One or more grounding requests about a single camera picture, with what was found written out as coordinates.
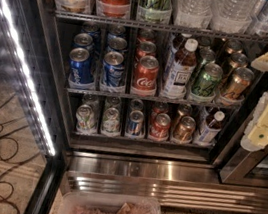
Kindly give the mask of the blue white pepsi can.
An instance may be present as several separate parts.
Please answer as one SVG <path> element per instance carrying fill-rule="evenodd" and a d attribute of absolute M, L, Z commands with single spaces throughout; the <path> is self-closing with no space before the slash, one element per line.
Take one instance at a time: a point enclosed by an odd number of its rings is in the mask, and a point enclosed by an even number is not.
<path fill-rule="evenodd" d="M 103 58 L 102 84 L 107 87 L 119 87 L 124 76 L 124 57 L 116 51 L 108 52 Z"/>
<path fill-rule="evenodd" d="M 108 39 L 112 38 L 126 38 L 126 29 L 124 26 L 118 26 L 118 25 L 110 25 L 109 29 L 107 31 Z"/>
<path fill-rule="evenodd" d="M 124 38 L 115 37 L 109 41 L 109 44 L 107 46 L 107 51 L 110 51 L 110 52 L 116 51 L 116 52 L 122 53 L 122 55 L 125 55 L 128 52 L 127 46 L 128 46 L 128 43 Z"/>

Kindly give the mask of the left water bottle top shelf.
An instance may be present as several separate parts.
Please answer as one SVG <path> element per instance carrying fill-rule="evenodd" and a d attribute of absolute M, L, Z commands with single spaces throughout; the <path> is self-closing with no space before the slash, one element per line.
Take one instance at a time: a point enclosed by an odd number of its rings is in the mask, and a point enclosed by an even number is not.
<path fill-rule="evenodd" d="M 174 0 L 174 24 L 176 26 L 205 29 L 212 18 L 214 0 Z"/>

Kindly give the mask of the tea bottle bottom shelf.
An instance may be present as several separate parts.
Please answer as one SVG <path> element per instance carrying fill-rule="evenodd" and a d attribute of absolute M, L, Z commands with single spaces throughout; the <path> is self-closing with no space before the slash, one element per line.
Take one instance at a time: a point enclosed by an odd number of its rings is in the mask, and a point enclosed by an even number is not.
<path fill-rule="evenodd" d="M 198 133 L 195 136 L 198 144 L 211 144 L 215 136 L 222 130 L 222 121 L 225 114 L 222 111 L 217 111 L 215 114 L 208 115 L 202 122 Z"/>

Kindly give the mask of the middle blue white pepsi can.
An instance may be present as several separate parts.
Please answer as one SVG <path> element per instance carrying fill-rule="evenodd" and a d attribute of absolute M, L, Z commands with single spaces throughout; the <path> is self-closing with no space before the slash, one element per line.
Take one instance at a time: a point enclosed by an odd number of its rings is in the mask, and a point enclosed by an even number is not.
<path fill-rule="evenodd" d="M 109 41 L 109 44 L 107 46 L 107 51 L 110 51 L 110 52 L 116 51 L 116 52 L 122 53 L 122 55 L 125 55 L 128 52 L 127 46 L 128 46 L 128 43 L 124 38 L 115 37 Z"/>

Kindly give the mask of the rear white green can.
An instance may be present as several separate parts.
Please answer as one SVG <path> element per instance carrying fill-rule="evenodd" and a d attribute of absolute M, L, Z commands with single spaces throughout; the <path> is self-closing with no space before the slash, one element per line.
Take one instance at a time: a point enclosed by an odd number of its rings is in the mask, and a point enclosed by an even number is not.
<path fill-rule="evenodd" d="M 105 101 L 105 109 L 116 108 L 121 109 L 122 100 L 119 97 L 108 96 Z"/>

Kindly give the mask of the right closed fridge door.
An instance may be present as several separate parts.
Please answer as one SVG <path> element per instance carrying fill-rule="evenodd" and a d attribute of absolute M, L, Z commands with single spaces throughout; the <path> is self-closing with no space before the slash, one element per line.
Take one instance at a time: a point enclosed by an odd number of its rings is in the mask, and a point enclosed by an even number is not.
<path fill-rule="evenodd" d="M 268 145 L 262 150 L 236 150 L 220 170 L 222 183 L 268 188 Z"/>

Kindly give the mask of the middle blue pepsi can left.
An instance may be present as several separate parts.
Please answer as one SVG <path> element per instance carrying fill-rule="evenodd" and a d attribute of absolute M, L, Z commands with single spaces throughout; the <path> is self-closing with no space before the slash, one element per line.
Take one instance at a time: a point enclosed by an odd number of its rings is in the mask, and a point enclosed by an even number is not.
<path fill-rule="evenodd" d="M 94 42 L 89 34 L 81 33 L 74 36 L 73 46 L 75 48 L 84 48 L 90 53 L 94 50 Z"/>

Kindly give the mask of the front tea bottle middle shelf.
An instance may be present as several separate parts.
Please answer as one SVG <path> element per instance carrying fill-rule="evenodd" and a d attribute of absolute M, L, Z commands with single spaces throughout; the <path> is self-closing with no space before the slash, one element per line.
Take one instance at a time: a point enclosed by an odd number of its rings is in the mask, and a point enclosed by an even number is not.
<path fill-rule="evenodd" d="M 186 83 L 188 83 L 193 70 L 195 70 L 197 64 L 195 51 L 198 45 L 197 40 L 189 38 L 184 46 L 177 50 L 164 81 L 163 92 L 166 96 L 180 98 Z"/>

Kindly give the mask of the front white green can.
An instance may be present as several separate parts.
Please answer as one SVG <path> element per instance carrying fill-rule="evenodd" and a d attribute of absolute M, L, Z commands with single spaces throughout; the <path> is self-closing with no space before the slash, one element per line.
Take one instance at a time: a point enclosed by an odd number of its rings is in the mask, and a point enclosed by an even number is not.
<path fill-rule="evenodd" d="M 103 114 L 102 130 L 105 133 L 116 133 L 120 128 L 120 113 L 117 108 L 108 108 Z"/>

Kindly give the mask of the water bottle shelf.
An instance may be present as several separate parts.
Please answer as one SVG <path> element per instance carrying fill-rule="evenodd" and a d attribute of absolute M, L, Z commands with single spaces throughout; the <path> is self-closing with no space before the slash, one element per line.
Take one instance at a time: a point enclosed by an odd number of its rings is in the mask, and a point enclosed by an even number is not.
<path fill-rule="evenodd" d="M 251 11 L 257 0 L 215 0 L 212 5 L 213 31 L 243 34 L 251 24 Z"/>
<path fill-rule="evenodd" d="M 176 26 L 205 29 L 212 18 L 214 0 L 174 0 L 174 24 Z"/>

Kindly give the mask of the orange can shelf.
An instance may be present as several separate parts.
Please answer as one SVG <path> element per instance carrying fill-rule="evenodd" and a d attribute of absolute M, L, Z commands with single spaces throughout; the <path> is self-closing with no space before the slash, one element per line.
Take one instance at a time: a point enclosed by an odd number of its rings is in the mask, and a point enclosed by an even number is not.
<path fill-rule="evenodd" d="M 192 117 L 184 116 L 183 118 L 181 118 L 181 120 L 175 127 L 173 137 L 180 142 L 190 140 L 196 128 L 195 122 L 196 121 Z"/>
<path fill-rule="evenodd" d="M 189 104 L 180 104 L 179 107 L 177 107 L 177 113 L 175 115 L 175 118 L 173 120 L 173 125 L 177 125 L 178 122 L 183 118 L 184 116 L 190 116 L 192 115 L 192 109 L 193 107 Z"/>

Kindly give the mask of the tea bottle shelf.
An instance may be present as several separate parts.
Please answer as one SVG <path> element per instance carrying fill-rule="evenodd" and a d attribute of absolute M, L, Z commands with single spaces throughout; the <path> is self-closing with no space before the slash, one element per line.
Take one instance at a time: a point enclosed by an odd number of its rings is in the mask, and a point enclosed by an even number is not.
<path fill-rule="evenodd" d="M 188 83 L 193 70 L 195 70 L 197 64 L 195 51 L 198 45 L 197 40 L 189 38 L 184 46 L 177 50 L 164 81 L 163 92 L 166 96 L 180 98 L 186 83 Z"/>
<path fill-rule="evenodd" d="M 163 79 L 167 79 L 167 75 L 169 75 L 169 71 L 170 71 L 172 62 L 174 61 L 174 56 L 177 50 L 182 48 L 184 44 L 186 44 L 186 41 L 189 38 L 191 38 L 190 35 L 180 33 L 173 39 L 173 43 L 171 43 L 169 53 L 167 55 L 167 62 L 165 63 Z"/>
<path fill-rule="evenodd" d="M 225 114 L 222 111 L 217 111 L 215 114 L 208 115 L 202 122 L 198 133 L 195 136 L 198 144 L 211 144 L 215 136 L 222 130 L 222 121 Z"/>

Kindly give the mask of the rear gold can middle shelf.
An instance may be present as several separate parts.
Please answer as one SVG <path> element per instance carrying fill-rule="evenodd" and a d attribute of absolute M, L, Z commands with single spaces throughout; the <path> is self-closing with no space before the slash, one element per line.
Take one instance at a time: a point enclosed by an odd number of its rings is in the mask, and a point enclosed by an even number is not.
<path fill-rule="evenodd" d="M 238 40 L 227 40 L 225 43 L 225 47 L 223 48 L 224 55 L 231 55 L 234 53 L 241 53 L 243 49 L 243 45 Z"/>

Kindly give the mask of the rear tea bottle middle shelf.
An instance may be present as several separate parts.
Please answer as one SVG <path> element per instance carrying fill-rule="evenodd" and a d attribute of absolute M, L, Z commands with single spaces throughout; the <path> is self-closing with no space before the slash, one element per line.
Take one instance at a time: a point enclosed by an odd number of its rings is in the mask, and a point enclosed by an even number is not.
<path fill-rule="evenodd" d="M 177 50 L 182 48 L 184 44 L 186 44 L 186 41 L 189 38 L 191 38 L 190 35 L 180 33 L 173 39 L 173 43 L 171 43 L 169 53 L 167 55 L 167 62 L 165 63 L 163 79 L 167 79 L 167 75 L 169 75 L 169 71 L 170 71 L 172 62 L 174 61 L 174 56 Z"/>

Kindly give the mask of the front blue can bottom shelf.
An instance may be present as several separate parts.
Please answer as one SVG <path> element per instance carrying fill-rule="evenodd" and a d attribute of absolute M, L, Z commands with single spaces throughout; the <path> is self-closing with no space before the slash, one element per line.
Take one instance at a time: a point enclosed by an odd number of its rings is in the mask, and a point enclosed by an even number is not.
<path fill-rule="evenodd" d="M 132 111 L 128 118 L 126 132 L 129 135 L 139 136 L 144 122 L 144 115 L 141 111 Z"/>

